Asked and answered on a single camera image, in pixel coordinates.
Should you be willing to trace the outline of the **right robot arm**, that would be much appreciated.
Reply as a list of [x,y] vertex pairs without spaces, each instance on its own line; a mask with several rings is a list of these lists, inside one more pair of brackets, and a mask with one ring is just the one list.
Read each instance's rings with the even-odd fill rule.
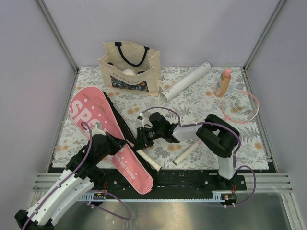
[[151,125],[137,128],[134,149],[151,147],[157,139],[168,143],[196,140],[204,143],[218,157],[218,184],[228,190],[235,185],[235,154],[241,147],[240,133],[218,116],[209,114],[199,123],[182,125],[170,123],[159,112],[149,116]]

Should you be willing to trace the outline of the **white shuttlecock tube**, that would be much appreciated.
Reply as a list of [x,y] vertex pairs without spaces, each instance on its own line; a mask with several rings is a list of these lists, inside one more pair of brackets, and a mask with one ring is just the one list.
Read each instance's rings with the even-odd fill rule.
[[181,78],[179,81],[170,86],[167,90],[160,93],[160,98],[164,102],[169,102],[186,88],[194,84],[201,77],[211,71],[212,67],[208,62],[204,62],[188,75]]

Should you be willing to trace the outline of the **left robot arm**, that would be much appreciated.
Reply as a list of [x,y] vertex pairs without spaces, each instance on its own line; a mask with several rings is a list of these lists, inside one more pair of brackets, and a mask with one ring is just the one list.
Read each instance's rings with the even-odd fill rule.
[[117,154],[126,140],[109,133],[95,134],[74,155],[54,185],[27,210],[19,210],[15,220],[22,230],[52,230],[62,216],[89,190],[104,185],[97,164],[108,155]]

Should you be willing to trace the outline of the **pink racket cover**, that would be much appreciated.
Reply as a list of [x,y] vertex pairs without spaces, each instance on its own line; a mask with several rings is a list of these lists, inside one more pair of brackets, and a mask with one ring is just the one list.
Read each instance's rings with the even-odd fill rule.
[[104,132],[126,140],[128,143],[122,150],[106,158],[139,194],[144,195],[152,190],[154,180],[148,172],[150,166],[132,150],[135,138],[107,93],[94,86],[83,88],[73,96],[69,113],[75,125],[87,137],[89,132],[82,128],[81,122],[86,122],[90,128],[99,122]]

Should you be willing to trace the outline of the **pink badminton racket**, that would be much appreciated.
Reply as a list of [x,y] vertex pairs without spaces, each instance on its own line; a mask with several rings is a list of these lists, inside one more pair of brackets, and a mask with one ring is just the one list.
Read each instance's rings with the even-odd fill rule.
[[260,105],[251,93],[236,91],[221,98],[206,93],[200,101],[188,99],[185,102],[184,106],[174,107],[183,124],[198,123],[207,115],[214,114],[239,131],[242,144],[236,154],[237,164],[253,163],[247,157],[256,157],[258,161],[258,155],[263,155],[260,132],[256,125]]
[[136,151],[144,160],[146,160],[157,172],[161,170],[162,166],[158,164],[154,159],[149,157],[143,150]]

